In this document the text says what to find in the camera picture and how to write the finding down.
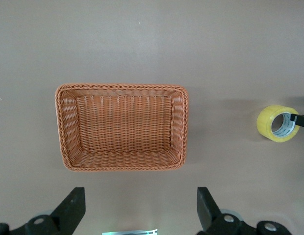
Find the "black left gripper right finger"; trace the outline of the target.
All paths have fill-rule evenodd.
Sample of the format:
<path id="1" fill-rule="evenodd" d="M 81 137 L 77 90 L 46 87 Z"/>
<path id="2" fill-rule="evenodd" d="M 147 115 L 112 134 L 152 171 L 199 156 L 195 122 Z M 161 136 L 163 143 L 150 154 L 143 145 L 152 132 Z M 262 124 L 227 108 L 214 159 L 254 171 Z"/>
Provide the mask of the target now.
<path id="1" fill-rule="evenodd" d="M 202 226 L 200 235 L 254 235 L 255 228 L 247 225 L 230 211 L 221 210 L 206 187 L 197 188 L 197 214 Z"/>

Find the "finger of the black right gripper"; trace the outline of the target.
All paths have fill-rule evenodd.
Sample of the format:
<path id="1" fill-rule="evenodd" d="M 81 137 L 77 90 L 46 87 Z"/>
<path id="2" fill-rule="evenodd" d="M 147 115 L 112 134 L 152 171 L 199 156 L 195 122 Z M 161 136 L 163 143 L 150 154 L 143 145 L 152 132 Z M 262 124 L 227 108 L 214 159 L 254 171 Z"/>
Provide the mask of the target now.
<path id="1" fill-rule="evenodd" d="M 291 114 L 290 120 L 293 121 L 295 125 L 304 128 L 304 115 Z"/>

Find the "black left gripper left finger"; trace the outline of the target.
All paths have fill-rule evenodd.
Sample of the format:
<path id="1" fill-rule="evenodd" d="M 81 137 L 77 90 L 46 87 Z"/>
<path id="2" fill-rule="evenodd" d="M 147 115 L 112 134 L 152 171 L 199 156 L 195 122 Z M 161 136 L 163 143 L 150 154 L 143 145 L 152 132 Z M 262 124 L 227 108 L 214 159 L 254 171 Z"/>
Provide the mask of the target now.
<path id="1" fill-rule="evenodd" d="M 49 215 L 39 215 L 13 235 L 72 235 L 86 212 L 85 188 L 76 187 Z"/>

